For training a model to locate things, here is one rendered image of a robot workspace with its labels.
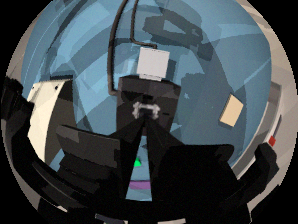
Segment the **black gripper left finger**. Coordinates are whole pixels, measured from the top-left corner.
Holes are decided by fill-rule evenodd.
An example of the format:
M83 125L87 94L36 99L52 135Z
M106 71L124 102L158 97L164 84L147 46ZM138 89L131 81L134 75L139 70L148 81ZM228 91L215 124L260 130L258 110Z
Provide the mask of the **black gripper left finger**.
M56 135L63 148L64 155L88 161L113 171L114 184L117 185L120 198L126 198L132 169L136 164L136 155L140 148L144 117L132 121L112 135L102 135L61 124Z

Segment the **small green block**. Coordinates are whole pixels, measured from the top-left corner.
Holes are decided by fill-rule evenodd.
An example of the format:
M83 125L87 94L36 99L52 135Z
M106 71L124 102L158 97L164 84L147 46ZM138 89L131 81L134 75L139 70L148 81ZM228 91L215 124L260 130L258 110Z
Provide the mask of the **small green block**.
M134 164L134 167L138 167L138 165L141 165L141 161L140 161L140 159L138 159L138 157L137 157L137 159L136 159L136 164Z

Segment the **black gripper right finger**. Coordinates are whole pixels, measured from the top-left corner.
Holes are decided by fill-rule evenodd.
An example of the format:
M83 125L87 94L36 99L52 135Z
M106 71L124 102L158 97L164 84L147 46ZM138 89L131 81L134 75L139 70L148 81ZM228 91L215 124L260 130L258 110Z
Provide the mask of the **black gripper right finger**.
M148 117L149 183L152 201L164 201L164 196L188 165L227 161L233 156L234 145L185 145Z

